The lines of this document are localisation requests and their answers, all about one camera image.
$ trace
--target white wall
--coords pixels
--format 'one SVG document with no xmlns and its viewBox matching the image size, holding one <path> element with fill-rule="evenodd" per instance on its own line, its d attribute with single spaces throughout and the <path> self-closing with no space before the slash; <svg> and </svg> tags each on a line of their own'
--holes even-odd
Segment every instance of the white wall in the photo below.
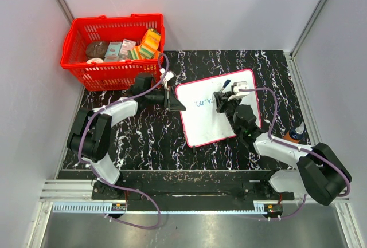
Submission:
<svg viewBox="0 0 367 248">
<path fill-rule="evenodd" d="M 75 17 L 162 13 L 167 50 L 291 50 L 318 0 L 66 0 Z"/>
<path fill-rule="evenodd" d="M 56 172 L 80 84 L 59 66 L 69 26 L 55 0 L 0 7 L 0 247 L 19 248 Z"/>
<path fill-rule="evenodd" d="M 296 60 L 322 136 L 352 175 L 367 241 L 367 0 L 329 0 Z"/>
</svg>

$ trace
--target yellow sponge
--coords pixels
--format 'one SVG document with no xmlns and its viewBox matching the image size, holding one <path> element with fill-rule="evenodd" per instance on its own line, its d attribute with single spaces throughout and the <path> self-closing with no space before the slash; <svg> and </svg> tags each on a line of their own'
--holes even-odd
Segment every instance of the yellow sponge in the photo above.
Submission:
<svg viewBox="0 0 367 248">
<path fill-rule="evenodd" d="M 149 29 L 145 33 L 139 53 L 146 59 L 151 59 L 159 48 L 161 35 L 154 29 Z"/>
<path fill-rule="evenodd" d="M 145 59 L 141 54 L 139 53 L 140 46 L 135 46 L 131 50 L 127 51 L 127 54 L 130 59 L 132 60 L 141 60 Z"/>
</svg>

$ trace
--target plastic basket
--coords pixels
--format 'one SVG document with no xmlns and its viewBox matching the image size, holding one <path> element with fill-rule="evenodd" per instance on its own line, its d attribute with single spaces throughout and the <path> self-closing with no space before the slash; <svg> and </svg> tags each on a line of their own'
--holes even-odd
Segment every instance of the plastic basket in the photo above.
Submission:
<svg viewBox="0 0 367 248">
<path fill-rule="evenodd" d="M 158 81 L 160 72 L 157 59 L 125 60 L 124 62 L 101 64 L 86 63 L 88 58 L 85 50 L 90 42 L 95 40 L 123 41 L 126 38 L 136 41 L 139 45 L 146 30 L 151 27 L 157 29 L 161 34 L 158 50 L 163 52 L 165 27 L 162 14 L 75 19 L 64 42 L 61 67 L 70 71 L 90 92 L 128 89 L 135 82 L 139 72 L 149 72 Z"/>
</svg>

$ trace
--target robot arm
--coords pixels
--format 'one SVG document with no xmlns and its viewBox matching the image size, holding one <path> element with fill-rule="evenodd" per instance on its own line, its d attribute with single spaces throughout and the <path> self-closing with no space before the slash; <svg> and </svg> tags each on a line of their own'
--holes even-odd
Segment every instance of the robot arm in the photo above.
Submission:
<svg viewBox="0 0 367 248">
<path fill-rule="evenodd" d="M 286 163 L 297 170 L 281 170 L 269 178 L 270 186 L 276 192 L 309 194 L 322 205 L 329 205 L 346 187 L 344 178 L 335 170 L 339 169 L 351 182 L 352 177 L 329 146 L 319 143 L 312 147 L 300 145 L 270 136 L 256 125 L 256 116 L 251 106 L 241 104 L 248 92 L 245 82 L 232 85 L 230 92 L 214 92 L 217 112 L 225 113 L 237 138 L 249 151 L 269 156 Z M 331 163 L 320 162 L 313 152 Z"/>
<path fill-rule="evenodd" d="M 169 79 L 165 82 L 163 88 L 155 89 L 144 97 L 140 97 L 136 100 L 122 102 L 126 97 L 121 97 L 121 103 L 100 112 L 93 120 L 84 140 L 81 158 L 89 162 L 89 165 L 92 166 L 97 174 L 108 183 L 122 186 L 123 180 L 122 174 L 114 166 L 108 154 L 111 127 L 128 117 L 136 115 L 138 111 L 145 108 L 147 104 L 161 104 L 169 111 L 184 111 L 186 109 L 176 99 L 167 84 L 172 78 L 171 74 L 169 74 Z M 135 79 L 135 84 L 130 86 L 127 93 L 129 95 L 140 94 L 150 89 L 152 81 L 153 77 L 151 74 L 140 73 Z M 67 147 L 75 154 L 78 153 L 81 136 L 86 128 L 88 120 L 101 108 L 92 110 L 85 108 L 79 109 L 67 141 Z"/>
</svg>

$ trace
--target purple cable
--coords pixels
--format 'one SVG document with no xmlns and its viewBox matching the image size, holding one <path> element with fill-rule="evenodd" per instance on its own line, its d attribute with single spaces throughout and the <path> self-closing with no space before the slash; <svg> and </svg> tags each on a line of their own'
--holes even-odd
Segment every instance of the purple cable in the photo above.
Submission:
<svg viewBox="0 0 367 248">
<path fill-rule="evenodd" d="M 135 99 L 135 98 L 138 98 L 140 96 L 143 96 L 143 95 L 146 95 L 147 93 L 151 92 L 153 89 L 155 89 L 158 85 L 161 84 L 161 82 L 163 81 L 163 79 L 165 78 L 167 72 L 168 72 L 168 66 L 169 66 L 169 62 L 168 62 L 168 57 L 167 55 L 165 55 L 164 53 L 161 53 L 159 56 L 158 56 L 158 66 L 161 68 L 161 62 L 159 60 L 159 58 L 161 56 L 164 56 L 164 58 L 166 59 L 166 71 L 164 72 L 163 76 L 161 77 L 161 79 L 154 85 L 152 86 L 150 89 L 146 90 L 145 92 L 142 92 L 138 95 L 134 95 L 134 96 L 131 96 L 131 97 L 128 97 L 128 98 L 125 98 L 123 100 L 117 100 L 115 102 L 112 102 L 110 104 L 108 104 L 107 106 L 104 106 L 102 108 L 100 108 L 98 111 L 96 111 L 92 116 L 91 118 L 89 119 L 87 125 L 85 126 L 85 130 L 83 132 L 83 135 L 81 136 L 81 139 L 80 139 L 80 145 L 79 145 L 79 150 L 78 150 L 78 161 L 80 163 L 84 163 L 84 164 L 90 164 L 90 162 L 88 161 L 84 161 L 82 158 L 81 158 L 81 151 L 82 151 L 82 148 L 83 148 L 83 144 L 84 144 L 84 141 L 85 141 L 85 137 L 87 136 L 87 133 L 88 133 L 88 130 L 93 122 L 93 119 L 98 115 L 100 114 L 101 112 L 103 112 L 104 110 L 116 105 L 116 104 L 120 104 L 122 102 L 126 102 L 128 100 L 132 100 L 132 99 Z M 132 189 L 132 188 L 125 188 L 125 187 L 121 187 L 121 186 L 116 186 L 114 184 L 111 184 L 107 181 L 105 181 L 103 178 L 100 177 L 100 175 L 97 173 L 97 171 L 92 167 L 91 170 L 93 171 L 93 173 L 95 174 L 95 176 L 100 180 L 102 181 L 104 184 L 106 185 L 109 185 L 113 188 L 117 188 L 117 189 L 120 189 L 120 190 L 124 190 L 124 191 L 131 191 L 131 192 L 137 192 L 138 194 L 141 194 L 143 196 L 145 196 L 148 200 L 150 200 L 152 202 L 152 204 L 154 205 L 154 207 L 157 209 L 157 212 L 158 212 L 158 222 L 153 225 L 153 226 L 141 226 L 141 225 L 137 225 L 137 224 L 133 224 L 133 223 L 130 223 L 130 222 L 126 222 L 126 221 L 121 221 L 119 219 L 116 219 L 116 218 L 112 218 L 114 219 L 115 221 L 117 222 L 120 222 L 120 223 L 123 223 L 123 224 L 126 224 L 126 225 L 130 225 L 132 227 L 136 227 L 136 228 L 140 228 L 140 229 L 156 229 L 159 227 L 159 225 L 161 224 L 161 211 L 158 207 L 158 205 L 156 204 L 156 202 L 150 197 L 148 196 L 147 194 L 145 194 L 144 192 L 142 191 L 139 191 L 139 190 L 136 190 L 136 189 Z"/>
</svg>

